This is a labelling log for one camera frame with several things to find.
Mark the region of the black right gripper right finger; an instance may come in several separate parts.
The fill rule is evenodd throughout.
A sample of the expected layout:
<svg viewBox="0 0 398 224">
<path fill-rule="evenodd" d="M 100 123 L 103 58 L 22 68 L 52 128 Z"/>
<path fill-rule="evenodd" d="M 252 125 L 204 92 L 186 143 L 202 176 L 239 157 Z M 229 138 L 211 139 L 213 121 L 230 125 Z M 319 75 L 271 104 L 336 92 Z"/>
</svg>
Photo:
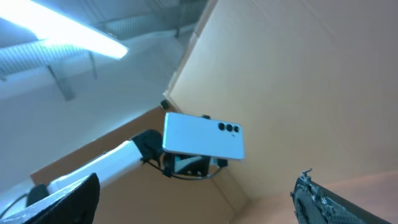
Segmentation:
<svg viewBox="0 0 398 224">
<path fill-rule="evenodd" d="M 312 181 L 301 172 L 290 193 L 299 224 L 389 224 L 367 210 Z"/>
</svg>

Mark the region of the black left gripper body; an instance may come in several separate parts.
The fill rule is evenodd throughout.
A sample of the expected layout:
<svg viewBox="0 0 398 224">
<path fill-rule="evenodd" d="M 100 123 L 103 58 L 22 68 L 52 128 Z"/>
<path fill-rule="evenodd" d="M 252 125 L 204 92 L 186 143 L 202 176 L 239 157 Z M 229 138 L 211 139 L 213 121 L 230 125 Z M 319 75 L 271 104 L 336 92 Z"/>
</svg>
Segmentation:
<svg viewBox="0 0 398 224">
<path fill-rule="evenodd" d="M 210 156 L 176 154 L 176 153 L 169 153 L 166 151 L 164 152 L 165 152 L 165 157 L 163 160 L 164 167 L 167 168 L 172 175 L 206 177 L 209 175 L 211 160 L 220 159 Z M 227 159 L 221 159 L 221 162 L 216 162 L 216 165 L 218 167 L 221 167 L 226 163 Z"/>
</svg>

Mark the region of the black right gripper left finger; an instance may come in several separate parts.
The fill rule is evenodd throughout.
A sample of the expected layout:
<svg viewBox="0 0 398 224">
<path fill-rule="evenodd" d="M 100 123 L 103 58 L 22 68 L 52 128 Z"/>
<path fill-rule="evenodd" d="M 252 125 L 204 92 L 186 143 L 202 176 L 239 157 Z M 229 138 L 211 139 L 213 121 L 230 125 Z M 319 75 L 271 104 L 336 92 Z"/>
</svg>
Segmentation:
<svg viewBox="0 0 398 224">
<path fill-rule="evenodd" d="M 100 199 L 95 173 L 1 220 L 1 224 L 92 224 Z"/>
</svg>

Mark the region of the light blue smartphone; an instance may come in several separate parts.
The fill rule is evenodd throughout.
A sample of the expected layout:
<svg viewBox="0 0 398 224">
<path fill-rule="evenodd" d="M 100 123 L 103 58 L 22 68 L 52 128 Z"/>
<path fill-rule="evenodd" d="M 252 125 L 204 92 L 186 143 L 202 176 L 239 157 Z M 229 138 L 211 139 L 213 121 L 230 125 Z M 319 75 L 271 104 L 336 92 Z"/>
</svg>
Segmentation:
<svg viewBox="0 0 398 224">
<path fill-rule="evenodd" d="M 244 159 L 243 128 L 229 121 L 168 112 L 164 119 L 164 151 L 176 154 Z"/>
</svg>

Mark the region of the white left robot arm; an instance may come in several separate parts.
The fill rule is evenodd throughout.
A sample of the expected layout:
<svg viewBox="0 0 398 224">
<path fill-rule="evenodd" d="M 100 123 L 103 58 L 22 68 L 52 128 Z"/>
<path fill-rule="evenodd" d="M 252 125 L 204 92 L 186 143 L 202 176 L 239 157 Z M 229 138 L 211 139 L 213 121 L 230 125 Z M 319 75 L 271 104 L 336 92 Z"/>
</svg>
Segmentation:
<svg viewBox="0 0 398 224">
<path fill-rule="evenodd" d="M 92 173 L 98 176 L 100 186 L 104 187 L 141 164 L 149 164 L 169 178 L 205 180 L 227 167 L 228 161 L 210 156 L 165 152 L 162 149 L 162 135 L 154 129 L 148 129 L 52 183 L 33 187 L 27 194 L 26 205 L 30 206 Z"/>
</svg>

